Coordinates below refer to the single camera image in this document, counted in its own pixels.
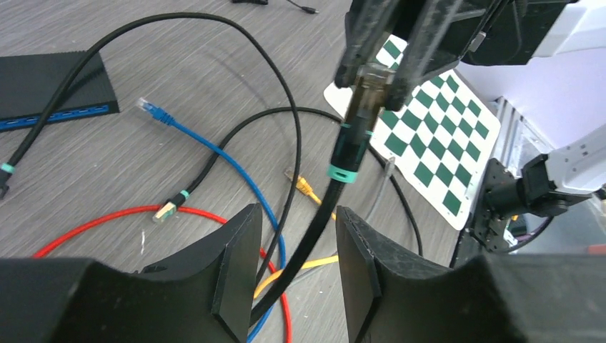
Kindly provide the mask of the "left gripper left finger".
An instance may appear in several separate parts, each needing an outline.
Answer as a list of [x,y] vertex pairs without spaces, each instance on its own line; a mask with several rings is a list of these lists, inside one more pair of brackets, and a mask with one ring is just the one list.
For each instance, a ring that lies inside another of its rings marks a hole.
[[138,273],[90,258],[1,260],[3,342],[245,342],[262,231],[250,204]]

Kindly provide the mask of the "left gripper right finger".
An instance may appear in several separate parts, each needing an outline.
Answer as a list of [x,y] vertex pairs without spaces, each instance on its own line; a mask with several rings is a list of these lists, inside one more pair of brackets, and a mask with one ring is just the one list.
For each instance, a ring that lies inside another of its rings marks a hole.
[[603,256],[481,254],[450,269],[347,207],[336,234],[351,342],[605,340]]

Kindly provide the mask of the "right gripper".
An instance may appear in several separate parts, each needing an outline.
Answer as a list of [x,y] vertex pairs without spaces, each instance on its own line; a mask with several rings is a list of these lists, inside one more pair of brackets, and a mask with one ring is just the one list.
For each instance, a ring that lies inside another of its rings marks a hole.
[[408,43],[385,95],[398,111],[413,89],[459,61],[526,64],[568,1],[353,1],[344,18],[346,46],[334,76],[353,85],[388,36]]

